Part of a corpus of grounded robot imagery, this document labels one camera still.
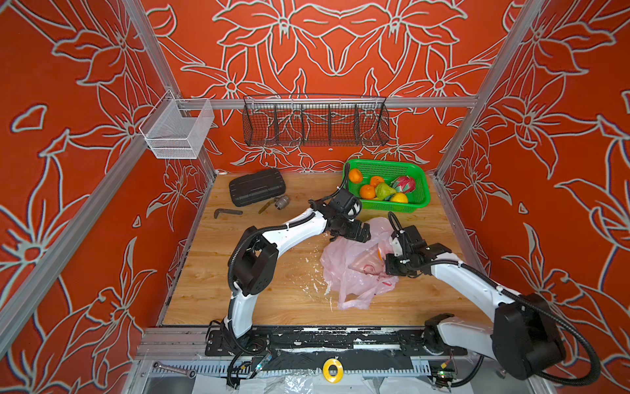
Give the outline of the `green fruit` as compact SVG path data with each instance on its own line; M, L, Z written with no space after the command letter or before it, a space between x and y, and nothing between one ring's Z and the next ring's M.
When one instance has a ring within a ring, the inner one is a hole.
M390 197L397 193L397 190L391 186L389 186L386 182L381 184L376 189L377 199L380 201L388 201Z

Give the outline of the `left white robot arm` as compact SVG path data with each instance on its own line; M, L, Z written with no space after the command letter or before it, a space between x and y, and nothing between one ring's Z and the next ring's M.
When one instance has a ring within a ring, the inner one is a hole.
M244 339L253 327L254 309L259 294L272 282L277 261L298 244L329 233L333 240L365 243L371 239L370 226L358 220L363 205L348 189L349 164L344 177L331 195L310 200L299 216L282 225L248 228L228 260L227 280L231 299L223 333L234 347L247 352Z

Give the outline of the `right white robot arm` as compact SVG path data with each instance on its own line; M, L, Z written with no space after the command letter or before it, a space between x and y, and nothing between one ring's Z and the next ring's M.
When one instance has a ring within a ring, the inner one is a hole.
M519 380L538 376L564 386L584 387L601 375L600 358L594 347L565 318L555 313L546 299L536 293L522 295L504 287L458 258L440 243L428 244L414 226L403 227L388 213L393 232L393 251L385 257L389 275L415 278L432 276L465 296L489 319L489 324L467 323L453 314L426 320L421 343L433 355L450 347L464 348L484 359L492 358L507 374ZM566 358L560 333L566 331L587 353L589 370L579 378L548 374L548 369Z

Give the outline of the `yellow apple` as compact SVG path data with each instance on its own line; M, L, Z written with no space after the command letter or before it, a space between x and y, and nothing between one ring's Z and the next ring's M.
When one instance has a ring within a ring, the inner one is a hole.
M390 202L398 203L398 204L407 204L409 202L409 198L404 193L395 193L390 197Z

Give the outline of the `pink plastic bag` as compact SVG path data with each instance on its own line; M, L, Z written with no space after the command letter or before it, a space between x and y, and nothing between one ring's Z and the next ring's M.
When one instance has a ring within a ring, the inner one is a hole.
M339 238L327 246L320 263L323 277L338 295L339 310L367 310L374 297L391 292L399 279L386 274L385 257L393 251L393 228L387 218L370 219L371 239L365 243Z

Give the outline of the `small orange fruit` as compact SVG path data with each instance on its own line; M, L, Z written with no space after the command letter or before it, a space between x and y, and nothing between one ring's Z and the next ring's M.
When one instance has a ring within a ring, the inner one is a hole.
M379 185L384 184L385 182L386 182L385 179L382 177L372 177L370 179L369 185L373 187L374 189L377 189Z

